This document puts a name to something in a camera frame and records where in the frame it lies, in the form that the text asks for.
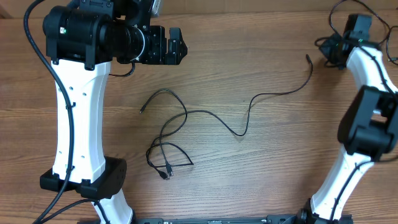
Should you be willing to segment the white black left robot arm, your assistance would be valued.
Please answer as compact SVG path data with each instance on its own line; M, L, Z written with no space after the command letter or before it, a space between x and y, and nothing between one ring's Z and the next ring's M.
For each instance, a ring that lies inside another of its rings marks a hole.
M55 162L40 186L58 193L75 190L94 205L101 223L134 221L122 190L126 161L103 152L103 102L112 60L177 65L187 54L178 27L150 24L161 5L76 1L53 7L43 22L46 54L58 76L58 133Z

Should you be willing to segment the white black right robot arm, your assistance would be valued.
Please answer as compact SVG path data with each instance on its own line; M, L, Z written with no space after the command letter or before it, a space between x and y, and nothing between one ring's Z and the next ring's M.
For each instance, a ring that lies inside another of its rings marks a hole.
M397 87L379 44L369 39L371 23L369 15L351 14L344 33L319 46L328 62L352 73L358 93L338 127L337 160L322 186L287 223L352 223L343 214L345 203L365 173L397 144Z

